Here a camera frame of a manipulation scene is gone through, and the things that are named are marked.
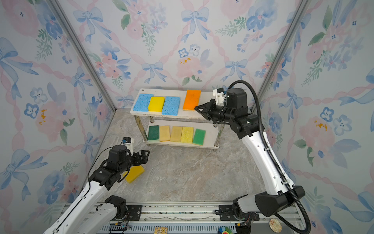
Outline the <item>dark green scouring sponge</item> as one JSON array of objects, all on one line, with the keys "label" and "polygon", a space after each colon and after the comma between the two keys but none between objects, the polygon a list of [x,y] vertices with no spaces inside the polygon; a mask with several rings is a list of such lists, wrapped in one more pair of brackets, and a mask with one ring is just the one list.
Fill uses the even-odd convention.
[{"label": "dark green scouring sponge", "polygon": [[160,136],[159,125],[149,126],[148,141],[158,141]]}]

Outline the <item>light green sponge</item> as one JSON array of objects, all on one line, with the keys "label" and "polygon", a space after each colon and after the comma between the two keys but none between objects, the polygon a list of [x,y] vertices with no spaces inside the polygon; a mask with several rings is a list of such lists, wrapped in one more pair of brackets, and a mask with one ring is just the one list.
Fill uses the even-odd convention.
[{"label": "light green sponge", "polygon": [[192,140],[192,143],[195,145],[203,146],[206,136],[206,130],[196,129],[195,134]]}]

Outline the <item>bright yellow porous sponge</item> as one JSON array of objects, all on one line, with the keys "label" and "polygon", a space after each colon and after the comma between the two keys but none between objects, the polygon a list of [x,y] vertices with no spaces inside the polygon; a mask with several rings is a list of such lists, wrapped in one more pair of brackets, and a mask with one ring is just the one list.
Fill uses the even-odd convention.
[{"label": "bright yellow porous sponge", "polygon": [[181,142],[191,144],[193,142],[193,133],[194,133],[194,128],[193,127],[183,126],[182,127]]}]

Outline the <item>small yellow sponge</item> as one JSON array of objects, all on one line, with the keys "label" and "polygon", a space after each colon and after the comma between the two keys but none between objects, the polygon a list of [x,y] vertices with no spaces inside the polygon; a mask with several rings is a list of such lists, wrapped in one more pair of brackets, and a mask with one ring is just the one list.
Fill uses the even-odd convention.
[{"label": "small yellow sponge", "polygon": [[164,107],[165,97],[151,97],[148,111],[161,113]]}]

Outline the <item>blue sponge front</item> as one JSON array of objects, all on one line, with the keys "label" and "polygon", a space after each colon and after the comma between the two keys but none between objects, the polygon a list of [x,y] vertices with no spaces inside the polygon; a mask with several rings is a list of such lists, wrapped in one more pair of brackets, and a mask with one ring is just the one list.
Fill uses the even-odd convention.
[{"label": "blue sponge front", "polygon": [[177,116],[180,104],[180,97],[167,96],[162,110],[162,115]]}]

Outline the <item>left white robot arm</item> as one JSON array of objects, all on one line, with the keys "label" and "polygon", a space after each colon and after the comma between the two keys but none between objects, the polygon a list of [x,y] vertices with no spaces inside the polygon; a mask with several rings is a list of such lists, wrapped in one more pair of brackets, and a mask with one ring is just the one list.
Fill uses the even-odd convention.
[{"label": "left white robot arm", "polygon": [[126,200],[114,195],[107,198],[94,215],[89,216],[89,213],[116,183],[125,179],[132,167],[148,162],[150,151],[133,152],[131,143],[115,145],[107,148],[107,151],[107,159],[88,174],[88,181],[81,193],[66,212],[46,229],[46,234],[95,234],[113,219],[129,219]]}]

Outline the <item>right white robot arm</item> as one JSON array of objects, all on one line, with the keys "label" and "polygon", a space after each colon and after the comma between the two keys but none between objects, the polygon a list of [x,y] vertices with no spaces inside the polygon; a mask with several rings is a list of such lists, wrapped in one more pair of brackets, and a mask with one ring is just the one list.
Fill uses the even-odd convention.
[{"label": "right white robot arm", "polygon": [[235,217],[244,219],[254,212],[269,217],[303,198],[305,190],[295,185],[281,167],[260,117],[248,112],[247,93],[240,88],[227,91],[219,88],[213,90],[212,95],[209,102],[196,106],[195,110],[215,124],[230,126],[254,158],[266,188],[262,193],[236,198],[232,205]]}]

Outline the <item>orange sponge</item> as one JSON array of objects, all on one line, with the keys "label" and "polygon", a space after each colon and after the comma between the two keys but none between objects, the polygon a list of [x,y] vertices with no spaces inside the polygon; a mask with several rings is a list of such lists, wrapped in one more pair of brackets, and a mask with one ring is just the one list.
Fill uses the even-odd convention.
[{"label": "orange sponge", "polygon": [[188,90],[183,105],[183,111],[194,111],[195,107],[199,105],[200,96],[200,90]]}]

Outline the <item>blue sponge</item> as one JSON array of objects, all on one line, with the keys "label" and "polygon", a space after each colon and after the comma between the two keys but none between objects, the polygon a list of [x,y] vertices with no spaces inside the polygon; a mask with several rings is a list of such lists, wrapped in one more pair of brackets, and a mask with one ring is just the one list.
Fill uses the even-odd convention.
[{"label": "blue sponge", "polygon": [[180,97],[167,96],[162,110],[162,115],[177,116],[180,104]]},{"label": "blue sponge", "polygon": [[153,94],[140,94],[137,98],[136,103],[133,106],[133,111],[135,112],[148,112],[149,104]]}]

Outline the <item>blue sponge back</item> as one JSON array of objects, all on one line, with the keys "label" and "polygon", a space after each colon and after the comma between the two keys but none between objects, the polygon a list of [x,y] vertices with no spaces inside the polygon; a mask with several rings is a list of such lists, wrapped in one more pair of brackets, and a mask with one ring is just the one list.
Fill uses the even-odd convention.
[{"label": "blue sponge back", "polygon": [[140,94],[137,98],[136,103],[133,106],[133,111],[135,112],[148,112],[149,104],[153,94]]}]

